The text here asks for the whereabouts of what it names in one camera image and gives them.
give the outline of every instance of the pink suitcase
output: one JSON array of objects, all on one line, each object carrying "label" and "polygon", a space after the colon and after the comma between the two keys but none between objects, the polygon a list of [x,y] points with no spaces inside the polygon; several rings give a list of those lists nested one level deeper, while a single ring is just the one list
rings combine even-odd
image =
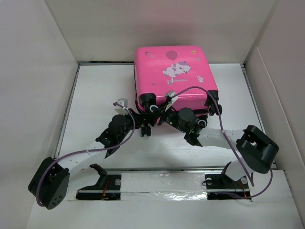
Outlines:
[{"label": "pink suitcase", "polygon": [[[178,93],[190,86],[203,87],[218,101],[217,85],[199,46],[141,47],[136,51],[134,74],[136,103],[141,111],[144,111],[139,99],[142,94],[154,93],[157,105],[161,105],[170,90]],[[209,105],[213,102],[206,92],[193,88],[181,94],[173,107],[177,111],[188,107],[196,114],[207,114]]]}]

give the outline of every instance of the cable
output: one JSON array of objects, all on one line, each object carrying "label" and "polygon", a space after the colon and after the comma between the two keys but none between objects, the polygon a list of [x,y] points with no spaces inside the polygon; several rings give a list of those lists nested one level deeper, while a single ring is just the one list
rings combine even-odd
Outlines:
[{"label": "cable", "polygon": [[247,168],[244,166],[242,160],[241,160],[240,157],[238,156],[238,154],[237,154],[236,150],[234,149],[234,146],[233,146],[232,143],[230,142],[230,140],[229,140],[227,134],[224,132],[223,121],[222,121],[222,119],[221,119],[221,114],[220,114],[220,111],[219,111],[219,108],[218,108],[218,104],[217,104],[216,100],[213,98],[213,96],[211,95],[211,93],[209,93],[207,90],[205,90],[205,89],[202,88],[202,87],[199,87],[199,86],[191,86],[191,87],[188,87],[188,88],[186,88],[186,89],[180,91],[179,93],[175,94],[173,97],[171,97],[171,99],[173,99],[173,98],[176,97],[176,96],[179,96],[180,94],[182,94],[182,93],[184,93],[184,92],[186,92],[186,91],[188,91],[188,90],[190,90],[190,89],[192,89],[192,88],[198,88],[198,89],[200,89],[200,90],[203,90],[204,92],[206,92],[206,94],[207,94],[207,95],[211,98],[211,100],[213,101],[213,103],[214,103],[214,105],[215,105],[215,108],[216,108],[216,111],[217,111],[217,114],[218,114],[220,129],[221,129],[222,132],[223,132],[224,138],[225,138],[226,141],[228,142],[228,144],[229,144],[230,148],[232,149],[232,151],[233,151],[235,157],[237,158],[238,162],[239,162],[239,163],[241,164],[241,166],[243,167],[244,172],[246,173],[246,175],[247,175],[247,177],[248,177],[248,179],[249,179],[251,185],[254,187],[254,182],[253,182],[252,177],[250,176],[250,174],[249,174]]},{"label": "cable", "polygon": [[171,109],[172,109],[173,111],[177,112],[177,110],[176,110],[173,106],[171,106]]},{"label": "cable", "polygon": [[260,191],[257,194],[254,194],[253,196],[240,197],[239,195],[231,193],[231,192],[215,192],[215,194],[227,194],[227,195],[232,196],[232,197],[234,197],[236,199],[251,199],[251,198],[257,197],[260,194],[264,193],[269,188],[269,186],[271,185],[272,179],[273,179],[273,172],[272,172],[272,169],[270,169],[270,180],[269,180],[269,183],[267,184],[267,186],[262,191]]},{"label": "cable", "polygon": [[105,191],[107,190],[108,185],[109,185],[109,181],[107,181],[106,186],[105,186],[105,188],[103,189],[103,194],[102,194],[102,198],[101,198],[101,199],[103,199],[104,196],[106,195],[106,194],[105,194]]},{"label": "cable", "polygon": [[244,197],[246,197],[246,191],[244,190],[243,185],[242,185],[241,183],[239,183],[239,182],[238,182],[238,185],[239,185],[240,187],[242,187],[242,189],[243,189],[243,191],[244,191]]},{"label": "cable", "polygon": [[126,107],[124,107],[124,106],[122,106],[122,105],[120,105],[120,104],[118,104],[118,103],[114,103],[113,105],[114,105],[114,106],[119,106],[119,107],[123,108],[123,109],[129,114],[129,116],[132,118],[133,128],[132,128],[131,134],[126,138],[126,140],[122,141],[121,143],[117,144],[116,146],[111,146],[111,147],[108,147],[108,148],[101,148],[101,149],[80,150],[80,151],[76,151],[76,152],[73,152],[73,153],[69,153],[69,154],[67,154],[67,155],[64,155],[64,156],[59,157],[59,158],[57,158],[56,160],[54,160],[54,161],[47,167],[47,169],[44,171],[44,173],[42,174],[42,176],[41,176],[41,178],[40,178],[40,181],[39,181],[39,183],[38,183],[38,186],[37,186],[37,190],[36,190],[36,202],[37,202],[37,204],[38,204],[39,206],[43,207],[43,204],[41,203],[41,200],[40,200],[40,198],[39,198],[39,194],[40,194],[40,189],[41,189],[42,182],[43,182],[44,178],[46,177],[47,173],[49,172],[49,170],[50,170],[55,164],[57,164],[59,161],[65,159],[65,158],[67,158],[67,157],[76,155],[76,154],[83,154],[83,153],[87,153],[87,152],[99,152],[99,151],[105,151],[105,150],[109,150],[109,149],[115,149],[115,148],[117,148],[117,147],[119,147],[119,146],[125,144],[125,143],[132,137],[132,135],[133,135],[133,133],[134,133],[134,130],[135,130],[135,120],[134,120],[133,115],[130,113],[130,111],[129,111]]}]

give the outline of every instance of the screw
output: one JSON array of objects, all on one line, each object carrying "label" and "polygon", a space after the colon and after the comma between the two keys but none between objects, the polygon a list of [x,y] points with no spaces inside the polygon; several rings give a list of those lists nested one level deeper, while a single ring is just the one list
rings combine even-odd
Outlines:
[{"label": "screw", "polygon": [[120,185],[120,184],[121,184],[121,180],[120,180],[120,179],[116,179],[116,180],[114,181],[114,184],[117,185],[117,186]]},{"label": "screw", "polygon": [[212,184],[212,179],[210,177],[208,177],[207,179],[205,179],[205,183],[207,185],[211,185]]},{"label": "screw", "polygon": [[242,177],[241,179],[240,179],[240,181],[242,182],[242,184],[248,184],[248,180],[247,180],[247,178],[245,178],[245,177]]}]

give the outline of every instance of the white floor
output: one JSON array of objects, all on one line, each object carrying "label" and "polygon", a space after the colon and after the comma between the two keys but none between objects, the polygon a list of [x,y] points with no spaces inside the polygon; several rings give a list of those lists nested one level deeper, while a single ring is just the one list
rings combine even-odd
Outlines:
[{"label": "white floor", "polygon": [[[239,64],[211,64],[219,88],[226,129],[260,127],[244,75]],[[126,97],[135,109],[133,65],[81,66],[59,156],[84,149],[107,128],[116,115],[113,102]],[[219,128],[218,117],[208,125]],[[98,159],[104,168],[192,168],[223,167],[235,160],[231,150],[194,147],[184,134],[164,124],[152,128],[151,137],[140,137],[140,130],[111,157]]]},{"label": "white floor", "polygon": [[[210,65],[220,91],[224,126],[243,129],[259,126],[240,65]],[[115,115],[112,103],[126,97],[134,108],[132,65],[82,66],[76,84],[60,156],[84,149],[107,127]],[[217,116],[209,117],[209,126],[218,128]],[[152,136],[135,133],[130,142],[103,160],[105,168],[182,168],[224,166],[235,160],[230,150],[189,146],[183,134],[166,127],[152,129]],[[70,188],[80,188],[89,176],[82,173],[71,179]],[[254,175],[255,194],[269,180]],[[150,187],[139,179],[139,187]],[[283,171],[274,171],[274,181],[261,196],[249,200],[156,201],[146,198],[121,201],[65,200],[53,210],[33,205],[27,229],[301,229],[302,224]]]}]

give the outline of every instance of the orange wire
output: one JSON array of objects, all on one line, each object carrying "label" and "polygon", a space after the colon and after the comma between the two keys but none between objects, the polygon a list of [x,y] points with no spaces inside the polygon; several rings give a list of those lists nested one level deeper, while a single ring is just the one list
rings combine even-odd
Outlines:
[{"label": "orange wire", "polygon": [[239,183],[239,182],[238,182],[238,185],[239,185],[240,187],[242,187],[242,189],[243,189],[243,191],[244,191],[244,197],[247,197],[247,195],[246,195],[246,191],[244,190],[243,185],[242,185],[241,183]]},{"label": "orange wire", "polygon": [[106,194],[105,194],[105,191],[107,190],[108,184],[109,184],[109,181],[107,181],[106,186],[105,186],[105,188],[103,189],[103,195],[102,195],[102,198],[101,198],[101,199],[103,199],[104,196],[106,195]]}]

